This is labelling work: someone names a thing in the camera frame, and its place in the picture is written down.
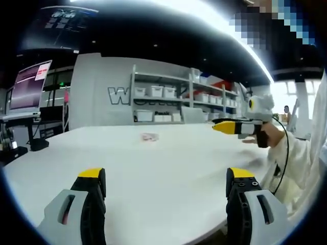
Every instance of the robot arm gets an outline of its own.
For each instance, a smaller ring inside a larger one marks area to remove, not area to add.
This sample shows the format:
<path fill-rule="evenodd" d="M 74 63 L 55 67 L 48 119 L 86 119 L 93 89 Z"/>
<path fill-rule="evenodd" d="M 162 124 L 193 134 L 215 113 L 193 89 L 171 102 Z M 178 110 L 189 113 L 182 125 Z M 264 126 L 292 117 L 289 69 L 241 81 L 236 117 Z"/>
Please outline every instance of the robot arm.
<path fill-rule="evenodd" d="M 247 97 L 246 88 L 240 83 L 236 83 L 240 91 L 242 116 L 246 119 L 215 119 L 213 122 L 214 130 L 225 134 L 237 134 L 239 139 L 244 139 L 250 135 L 256 135 L 258 146 L 260 148 L 268 147 L 268 135 L 262 131 L 262 125 L 272 120 L 272 108 L 274 101 L 272 95 L 263 97 Z"/>
<path fill-rule="evenodd" d="M 105 170 L 78 175 L 70 190 L 61 191 L 45 208 L 38 232 L 57 245 L 105 245 Z"/>
<path fill-rule="evenodd" d="M 227 170 L 226 197 L 228 244 L 281 244 L 293 230 L 286 206 L 247 170 Z"/>

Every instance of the ceiling light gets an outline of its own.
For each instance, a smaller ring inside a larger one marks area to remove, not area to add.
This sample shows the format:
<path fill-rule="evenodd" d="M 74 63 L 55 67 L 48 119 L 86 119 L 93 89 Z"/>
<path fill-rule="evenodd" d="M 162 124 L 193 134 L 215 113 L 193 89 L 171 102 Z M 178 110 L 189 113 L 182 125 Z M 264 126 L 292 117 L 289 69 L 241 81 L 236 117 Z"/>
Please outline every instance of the ceiling light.
<path fill-rule="evenodd" d="M 254 4 L 253 1 L 250 1 L 250 0 L 244 0 L 244 2 L 248 3 L 248 4 Z"/>
<path fill-rule="evenodd" d="M 71 2 L 84 2 L 85 0 L 70 0 Z M 123 2 L 122 0 L 111 0 L 111 2 Z M 263 64 L 258 55 L 248 45 L 246 38 L 242 38 L 242 33 L 235 31 L 235 24 L 230 24 L 229 19 L 225 19 L 221 13 L 217 12 L 216 8 L 213 8 L 210 4 L 201 0 L 188 0 L 188 4 L 184 1 L 177 0 L 134 0 L 135 2 L 151 2 L 159 6 L 163 6 L 171 9 L 172 11 L 178 11 L 186 15 L 190 15 L 194 18 L 198 18 L 213 29 L 219 32 L 225 33 L 235 39 L 255 60 L 260 66 L 263 72 L 266 74 L 270 83 L 274 83 L 274 79 L 270 75 L 268 69 Z"/>

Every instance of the shelving unit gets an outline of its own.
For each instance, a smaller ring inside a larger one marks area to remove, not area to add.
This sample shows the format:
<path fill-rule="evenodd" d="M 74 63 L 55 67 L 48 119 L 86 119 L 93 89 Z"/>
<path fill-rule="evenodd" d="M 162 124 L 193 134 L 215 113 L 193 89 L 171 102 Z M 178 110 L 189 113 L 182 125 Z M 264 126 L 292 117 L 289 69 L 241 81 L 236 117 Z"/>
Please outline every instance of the shelving unit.
<path fill-rule="evenodd" d="M 231 99 L 235 99 L 238 94 L 232 91 L 225 90 L 225 86 L 223 85 L 222 88 L 217 88 L 208 84 L 203 84 L 199 82 L 194 82 L 195 78 L 195 70 L 193 68 L 190 69 L 190 72 L 186 74 L 188 78 L 182 77 L 175 77 L 169 75 L 162 75 L 158 73 L 146 73 L 136 71 L 136 65 L 133 67 L 132 76 L 131 76 L 131 93 L 130 93 L 130 105 L 132 106 L 132 110 L 134 110 L 134 102 L 172 102 L 180 111 L 181 106 L 187 105 L 189 107 L 194 106 L 205 106 L 211 109 L 214 112 L 215 109 L 222 110 L 223 117 L 226 116 L 226 110 L 230 109 L 233 110 L 236 107 L 227 106 L 226 105 L 226 98 L 230 97 Z M 169 85 L 176 88 L 176 97 L 177 98 L 165 98 L 165 97 L 135 97 L 135 84 L 136 83 L 143 83 L 143 84 L 152 84 L 152 85 Z M 189 98 L 183 98 L 182 88 L 186 88 L 186 91 L 189 92 Z M 211 104 L 205 103 L 201 101 L 194 100 L 193 91 L 194 90 L 202 90 L 208 93 L 217 94 L 222 96 L 222 104 Z M 135 125 L 166 125 L 166 124 L 183 124 L 183 122 L 136 122 Z"/>
<path fill-rule="evenodd" d="M 184 102 L 187 103 L 188 99 L 178 98 L 163 98 L 163 97 L 134 97 L 134 101 L 167 101 L 167 102 Z"/>

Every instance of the computer monitor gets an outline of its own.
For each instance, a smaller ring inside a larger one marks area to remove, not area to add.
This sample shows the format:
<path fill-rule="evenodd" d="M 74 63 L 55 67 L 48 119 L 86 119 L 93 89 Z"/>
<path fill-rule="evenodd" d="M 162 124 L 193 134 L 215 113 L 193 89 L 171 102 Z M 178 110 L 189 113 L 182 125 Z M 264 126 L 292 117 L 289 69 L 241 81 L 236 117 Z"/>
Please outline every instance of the computer monitor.
<path fill-rule="evenodd" d="M 11 94 L 10 114 L 39 110 L 41 95 L 52 60 L 21 70 Z"/>

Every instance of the white table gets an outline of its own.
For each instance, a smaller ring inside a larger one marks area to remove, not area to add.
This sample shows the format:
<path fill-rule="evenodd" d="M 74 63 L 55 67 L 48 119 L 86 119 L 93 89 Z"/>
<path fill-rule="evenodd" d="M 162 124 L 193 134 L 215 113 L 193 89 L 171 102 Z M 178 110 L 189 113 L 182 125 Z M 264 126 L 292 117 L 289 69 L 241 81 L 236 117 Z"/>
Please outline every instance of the white table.
<path fill-rule="evenodd" d="M 157 133 L 144 142 L 141 133 Z M 45 206 L 79 172 L 106 170 L 107 244 L 193 244 L 226 219 L 226 169 L 265 176 L 267 149 L 208 124 L 80 128 L 49 139 L 4 169 L 18 204 L 38 226 Z"/>

